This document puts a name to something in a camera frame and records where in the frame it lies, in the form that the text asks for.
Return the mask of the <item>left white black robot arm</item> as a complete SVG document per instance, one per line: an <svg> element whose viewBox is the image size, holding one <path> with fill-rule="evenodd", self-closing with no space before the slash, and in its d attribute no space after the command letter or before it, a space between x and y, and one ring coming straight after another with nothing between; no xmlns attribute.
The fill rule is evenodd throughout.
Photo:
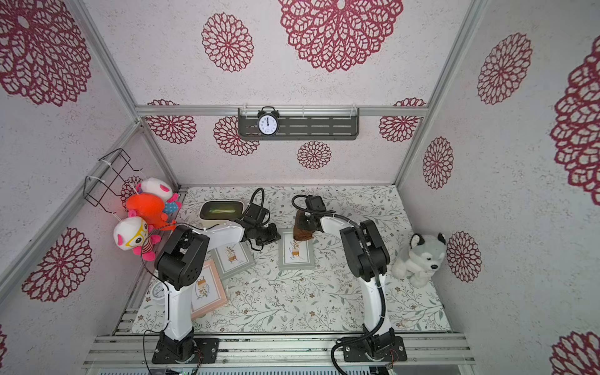
<svg viewBox="0 0 600 375"><path fill-rule="evenodd" d="M166 303L166 326L162 335L180 343L193 335L192 292L199 278L206 254L214 248L250 242L251 249L262 251L281 239L277 226L270 222L264 206L265 191L259 187L239 218L201 229L179 223L155 261L158 278L163 283Z"/></svg>

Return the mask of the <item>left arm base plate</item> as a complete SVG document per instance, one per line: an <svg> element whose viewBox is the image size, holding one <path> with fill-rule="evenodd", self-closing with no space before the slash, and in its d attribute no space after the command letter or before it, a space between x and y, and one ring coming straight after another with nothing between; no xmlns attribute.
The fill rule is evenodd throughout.
<svg viewBox="0 0 600 375"><path fill-rule="evenodd" d="M159 340L152 357L153 364L212 364L217 360L220 345L218 338L194 338L191 331L181 340L174 340L164 332L159 334Z"/></svg>

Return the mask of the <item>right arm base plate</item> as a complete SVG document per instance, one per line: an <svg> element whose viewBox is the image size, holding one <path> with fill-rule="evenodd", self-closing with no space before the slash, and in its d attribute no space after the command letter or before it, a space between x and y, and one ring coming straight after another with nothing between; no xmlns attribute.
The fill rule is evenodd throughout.
<svg viewBox="0 0 600 375"><path fill-rule="evenodd" d="M404 341L393 329L362 341L359 341L358 337L343 337L340 343L344 361L348 363L395 363L406 362L408 359Z"/></svg>

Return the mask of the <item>brown cloth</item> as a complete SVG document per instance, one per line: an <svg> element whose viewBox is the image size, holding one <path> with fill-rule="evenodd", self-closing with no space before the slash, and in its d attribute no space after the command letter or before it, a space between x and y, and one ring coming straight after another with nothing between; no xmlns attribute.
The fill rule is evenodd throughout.
<svg viewBox="0 0 600 375"><path fill-rule="evenodd" d="M315 229L307 227L304 224L296 223L293 227L293 239L297 242L306 242L313 239L315 231Z"/></svg>

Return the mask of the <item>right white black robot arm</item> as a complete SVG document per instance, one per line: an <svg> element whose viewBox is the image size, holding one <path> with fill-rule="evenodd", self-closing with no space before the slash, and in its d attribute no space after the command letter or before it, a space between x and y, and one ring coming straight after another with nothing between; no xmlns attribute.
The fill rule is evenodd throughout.
<svg viewBox="0 0 600 375"><path fill-rule="evenodd" d="M364 304L364 336L380 341L395 334L385 298L385 278L390 255L372 220L357 223L329 210L318 195L296 195L292 206L297 210L293 237L308 241L316 232L338 238L352 275L359 280Z"/></svg>

